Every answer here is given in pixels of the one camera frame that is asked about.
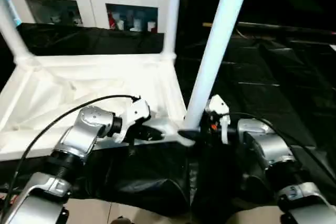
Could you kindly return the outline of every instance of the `metal rod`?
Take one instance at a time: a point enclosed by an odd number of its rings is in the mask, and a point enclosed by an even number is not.
[[[173,54],[175,52],[176,30],[180,0],[169,0],[167,14],[166,32],[164,34],[163,53]]]
[[[243,1],[219,0],[185,116],[185,129],[195,129],[199,125]]]

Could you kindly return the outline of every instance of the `white pole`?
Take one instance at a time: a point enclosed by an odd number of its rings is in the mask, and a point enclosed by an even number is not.
[[[175,53],[175,41],[180,0],[169,0],[166,32],[164,34],[163,54]]]
[[[16,30],[6,0],[0,0],[0,14],[0,31],[11,49],[14,59],[17,59],[17,57],[29,58],[30,52]]]
[[[8,2],[10,10],[12,11],[15,25],[17,25],[17,26],[20,25],[21,24],[21,19],[20,19],[19,15],[16,11],[16,8],[15,8],[12,0],[7,0],[7,2]]]
[[[185,116],[185,129],[195,129],[199,125],[243,1],[219,0]]]

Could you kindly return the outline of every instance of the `black fabric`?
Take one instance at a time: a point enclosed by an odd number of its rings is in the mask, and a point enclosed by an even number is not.
[[[97,28],[22,24],[19,31],[36,55],[157,53],[163,44],[160,34],[116,33]],[[206,39],[200,34],[178,37],[175,69],[186,104],[205,44]],[[9,76],[13,63],[5,46],[2,59],[2,72]],[[232,112],[266,118],[303,142],[330,171],[335,171],[335,59],[336,53],[328,45],[232,38],[212,94],[219,94]],[[214,221],[237,211],[231,204],[233,197],[269,203],[262,181],[250,180],[241,189],[236,163],[242,157],[225,146],[197,145],[188,149],[178,144],[158,144],[135,148],[131,156],[127,148],[93,152],[76,180],[73,197],[120,202],[163,215],[192,209],[201,219],[211,217]],[[336,186],[301,148],[293,149],[322,192],[336,204]],[[17,191],[44,160],[27,160]],[[250,160],[249,163],[250,170],[257,174],[256,166]],[[17,161],[0,163],[1,191],[8,188],[16,164]]]
[[[213,21],[218,2],[181,0],[179,28],[194,36],[203,22]],[[328,0],[244,0],[238,21],[335,31],[334,16]]]

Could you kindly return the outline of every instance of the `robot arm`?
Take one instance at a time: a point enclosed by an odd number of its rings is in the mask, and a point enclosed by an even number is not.
[[[2,224],[66,223],[68,211],[63,204],[97,138],[112,136],[113,141],[121,143],[132,125],[149,118],[150,109],[143,99],[119,117],[96,106],[81,109],[74,125],[61,137],[43,169],[30,178]]]
[[[227,140],[230,119],[228,107],[219,97],[213,97],[207,106],[211,126],[219,131],[224,144]],[[256,119],[240,119],[237,124],[238,147],[252,151],[258,159],[266,180],[274,192],[279,208],[284,212],[284,224],[336,223],[336,212],[310,174],[295,159],[286,142],[269,126]]]

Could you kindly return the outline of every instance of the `floor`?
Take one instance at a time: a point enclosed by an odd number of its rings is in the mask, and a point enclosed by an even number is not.
[[[71,199],[66,208],[70,212],[67,224],[106,224],[119,216],[129,218],[134,224],[196,223],[186,216],[167,218],[137,207],[96,199]],[[233,215],[226,224],[280,224],[280,215],[278,207],[257,207]]]
[[[186,217],[167,218],[137,207],[96,199],[71,199],[66,204],[70,215],[67,224],[107,224],[120,216],[135,224],[185,224]]]

